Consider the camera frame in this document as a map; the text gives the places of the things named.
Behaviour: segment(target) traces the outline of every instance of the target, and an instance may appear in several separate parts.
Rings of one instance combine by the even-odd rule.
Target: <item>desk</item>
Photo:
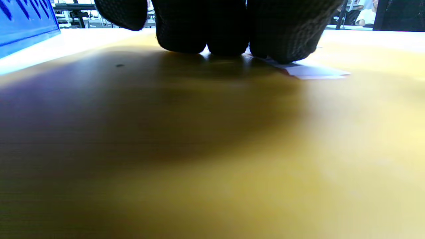
[[[0,77],[50,60],[101,48],[136,35],[152,34],[154,29],[61,29],[61,34],[0,59]]]
[[[0,237],[423,239],[425,54],[356,33],[310,57],[345,80],[153,35],[2,76]]]

